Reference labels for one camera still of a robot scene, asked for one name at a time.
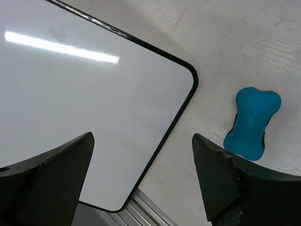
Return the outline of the white whiteboard black frame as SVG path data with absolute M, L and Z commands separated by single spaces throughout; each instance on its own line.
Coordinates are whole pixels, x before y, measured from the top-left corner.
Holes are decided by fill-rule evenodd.
M 91 132 L 85 205 L 124 209 L 197 86 L 191 64 L 63 2 L 0 3 L 0 165 Z

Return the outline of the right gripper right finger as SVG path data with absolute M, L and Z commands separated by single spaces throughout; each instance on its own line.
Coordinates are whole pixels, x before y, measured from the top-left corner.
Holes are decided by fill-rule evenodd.
M 231 154 L 200 134 L 192 149 L 213 226 L 299 226 L 301 178 Z

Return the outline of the aluminium rail frame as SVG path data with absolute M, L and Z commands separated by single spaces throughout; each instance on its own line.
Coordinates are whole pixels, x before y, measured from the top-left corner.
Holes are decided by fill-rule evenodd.
M 78 204 L 72 226 L 177 226 L 145 193 L 137 189 L 118 213 Z

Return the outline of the blue whiteboard eraser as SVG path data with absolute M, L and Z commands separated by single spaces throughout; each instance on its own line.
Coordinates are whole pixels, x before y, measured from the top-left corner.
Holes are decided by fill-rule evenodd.
M 235 103 L 237 113 L 223 147 L 249 161 L 257 161 L 265 149 L 265 128 L 280 109 L 281 97 L 274 91 L 248 87 L 237 93 Z

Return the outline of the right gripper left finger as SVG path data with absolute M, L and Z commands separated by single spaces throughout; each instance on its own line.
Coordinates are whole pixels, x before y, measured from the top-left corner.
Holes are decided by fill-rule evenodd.
M 55 149 L 0 169 L 2 226 L 70 226 L 95 139 L 87 132 Z

